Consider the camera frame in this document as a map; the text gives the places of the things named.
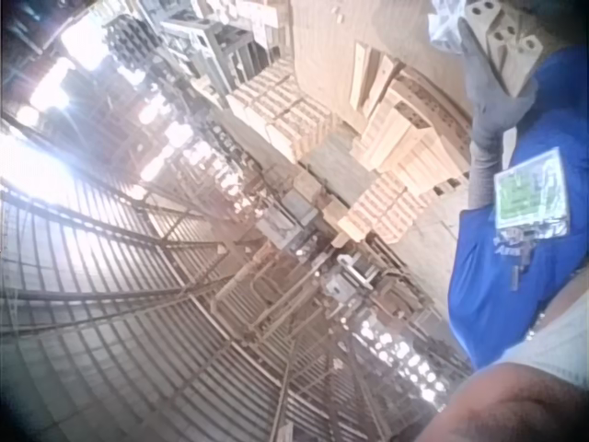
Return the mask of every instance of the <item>plastic bag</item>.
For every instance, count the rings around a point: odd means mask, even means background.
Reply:
[[[464,16],[467,0],[432,0],[435,14],[428,15],[430,43],[444,52],[462,53],[458,19]]]

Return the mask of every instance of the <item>person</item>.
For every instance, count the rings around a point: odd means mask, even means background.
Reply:
[[[589,440],[587,49],[552,54],[511,98],[468,23],[458,26],[474,111],[448,306],[476,372],[417,441]],[[510,166],[560,148],[571,218],[567,236],[537,243],[517,287],[512,269],[521,257],[496,240],[493,211],[502,134],[513,126]]]

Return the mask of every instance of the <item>sunlight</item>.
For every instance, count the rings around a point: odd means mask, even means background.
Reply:
[[[149,103],[145,105],[143,109],[141,109],[141,112],[139,112],[139,121],[142,124],[147,125],[155,120],[157,114],[160,112],[165,102],[166,99],[164,96],[162,94],[157,94],[149,101]]]
[[[188,140],[192,138],[194,132],[188,124],[173,122],[167,127],[165,134],[169,142],[174,147],[182,147]]]
[[[145,72],[141,69],[137,69],[133,72],[125,66],[119,66],[117,67],[117,72],[121,74],[125,80],[131,83],[132,86],[139,86],[145,80]]]
[[[17,112],[17,120],[25,126],[36,126],[39,122],[39,111],[30,106],[23,106]]]
[[[152,159],[141,171],[141,179],[143,181],[151,181],[164,167],[165,162],[166,160],[161,155]]]
[[[409,346],[407,345],[407,343],[403,342],[398,346],[397,357],[399,359],[403,359],[406,355],[409,354],[409,351],[410,351]]]
[[[103,34],[100,25],[86,14],[62,33],[62,43],[85,69],[93,71],[109,55],[109,47],[102,41]]]
[[[422,390],[422,397],[428,402],[433,402],[435,401],[435,391],[429,389]]]
[[[408,366],[411,366],[411,367],[417,366],[420,363],[421,360],[422,359],[419,357],[419,355],[415,355],[414,357],[412,357],[409,360],[409,362],[407,363],[407,365]]]
[[[67,205],[73,180],[63,163],[8,134],[0,134],[0,145],[0,176],[33,198]]]
[[[74,64],[66,58],[59,58],[35,87],[30,96],[30,104],[41,112],[50,107],[65,108],[70,99],[61,88],[61,84],[70,69],[75,69]]]

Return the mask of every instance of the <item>lumber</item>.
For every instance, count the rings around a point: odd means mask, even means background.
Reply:
[[[391,109],[380,134],[364,152],[364,166],[368,170],[378,168],[411,126],[411,122],[396,108]]]
[[[394,78],[389,89],[400,99],[404,100],[425,121],[427,121],[438,135],[446,140],[448,148],[454,148],[462,157],[469,159],[468,133],[456,122],[456,119],[434,99],[428,97],[405,76]]]
[[[294,188],[310,203],[314,204],[321,193],[321,183],[306,170],[294,178]]]
[[[442,91],[440,91],[430,80],[428,80],[421,72],[413,69],[410,66],[404,66],[401,71],[403,76],[407,77],[417,85],[419,85],[431,99],[435,100],[442,108],[444,108],[456,120],[458,125],[465,131],[470,131],[470,119],[452,102]]]
[[[411,126],[397,145],[393,147],[388,157],[377,170],[381,173],[394,170],[400,160],[403,159],[428,133],[433,133],[433,136],[437,136],[431,127],[418,129],[415,126]]]
[[[375,79],[379,55],[379,52],[370,46],[356,42],[350,104],[357,111],[364,103],[368,88]]]
[[[351,213],[340,220],[338,227],[355,242],[363,241],[370,232],[368,223]]]
[[[400,61],[398,59],[391,59],[388,55],[383,54],[378,66],[378,72],[376,73],[375,82],[370,91],[368,92],[368,98],[362,107],[362,113],[364,117],[369,118],[372,112],[375,110],[378,101],[385,95],[390,79],[394,75],[396,68],[400,67]]]

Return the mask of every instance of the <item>roof beam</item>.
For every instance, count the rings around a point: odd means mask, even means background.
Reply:
[[[324,401],[326,408],[328,409],[329,415],[329,428],[331,428],[331,434],[333,435],[334,442],[343,442],[340,430],[340,419],[338,418],[338,410],[336,405],[335,397],[333,396],[333,388],[331,387],[331,372],[333,369],[333,354],[331,349],[326,352],[325,359],[325,372],[327,378],[323,383],[324,387]]]
[[[298,339],[295,339],[291,342],[291,348],[288,353],[288,362],[286,363],[280,395],[278,396],[278,403],[276,404],[276,414],[274,415],[272,429],[270,431],[270,438],[268,439],[269,442],[277,442],[276,437],[278,436],[278,430],[284,425],[286,402],[289,393],[288,385],[290,384],[290,379],[293,374],[292,367],[294,365],[296,353],[298,352],[298,343]]]
[[[350,361],[350,368],[352,369],[353,376],[357,379],[360,391],[364,396],[364,400],[368,405],[368,409],[370,410],[370,414],[372,414],[373,421],[376,425],[376,430],[378,431],[379,440],[382,442],[388,441],[390,436],[393,434],[390,427],[388,426],[387,420],[385,416],[381,413],[380,408],[376,404],[375,397],[372,394],[372,391],[368,387],[360,368],[358,367],[358,359],[356,357],[356,352],[353,348],[353,337],[352,334],[348,334],[348,339],[346,342],[346,346],[348,347],[348,360]]]

